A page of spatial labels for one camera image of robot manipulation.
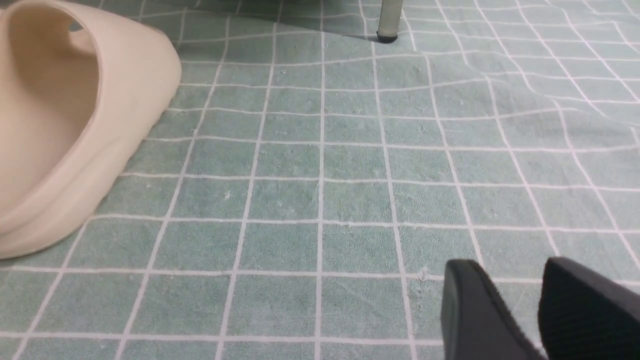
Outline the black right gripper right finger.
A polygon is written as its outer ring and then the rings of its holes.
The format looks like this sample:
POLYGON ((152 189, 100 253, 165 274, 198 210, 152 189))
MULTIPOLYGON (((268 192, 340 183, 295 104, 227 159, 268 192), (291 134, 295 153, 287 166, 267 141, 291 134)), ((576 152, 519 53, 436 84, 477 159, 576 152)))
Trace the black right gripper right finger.
POLYGON ((640 296, 567 257, 551 257, 538 306, 550 360, 637 360, 640 296))

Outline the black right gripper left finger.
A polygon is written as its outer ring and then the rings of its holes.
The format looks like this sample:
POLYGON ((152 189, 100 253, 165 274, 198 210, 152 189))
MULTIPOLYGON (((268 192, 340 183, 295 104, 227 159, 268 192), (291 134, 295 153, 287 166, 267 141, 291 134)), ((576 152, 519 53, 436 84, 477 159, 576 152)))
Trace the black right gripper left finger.
POLYGON ((544 360, 487 272, 471 259, 445 265, 440 312, 446 360, 544 360))

